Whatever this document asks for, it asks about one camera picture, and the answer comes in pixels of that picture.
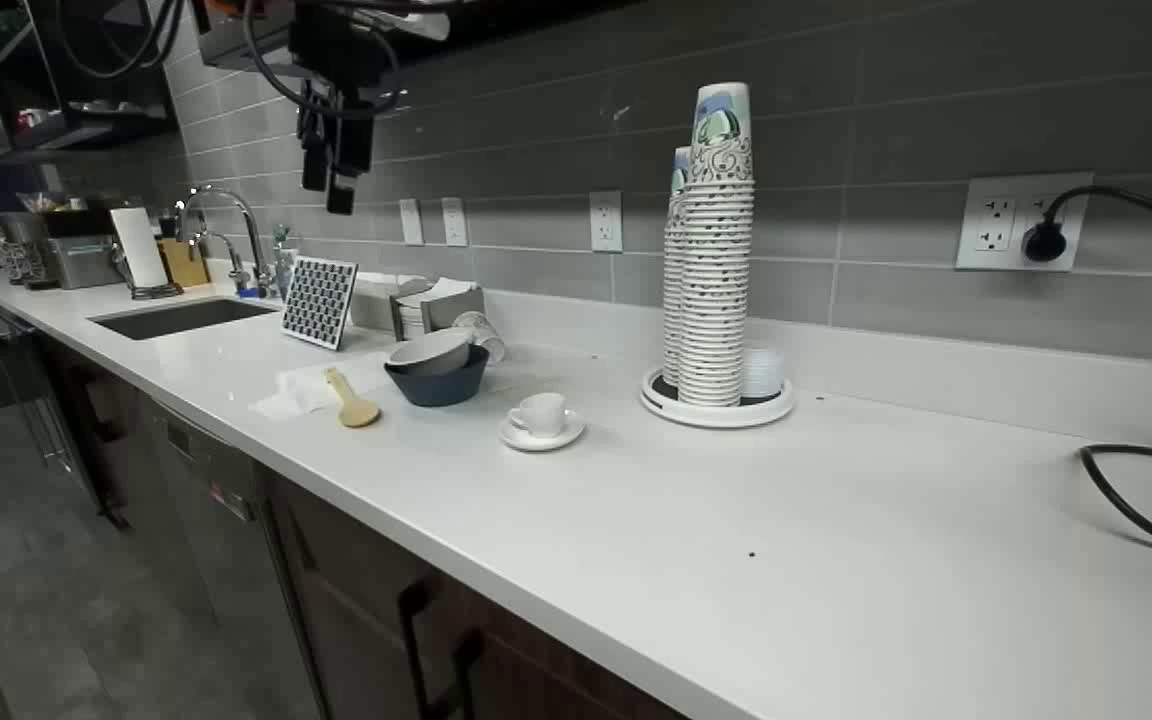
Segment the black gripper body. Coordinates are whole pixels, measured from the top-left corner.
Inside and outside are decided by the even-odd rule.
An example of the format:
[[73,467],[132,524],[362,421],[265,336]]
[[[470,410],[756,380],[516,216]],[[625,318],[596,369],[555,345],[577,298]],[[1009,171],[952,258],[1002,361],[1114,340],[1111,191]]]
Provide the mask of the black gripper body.
[[373,119],[401,106],[401,57],[385,33],[357,29],[347,11],[318,0],[298,0],[289,29],[289,49],[298,68],[326,83],[315,109],[331,119]]

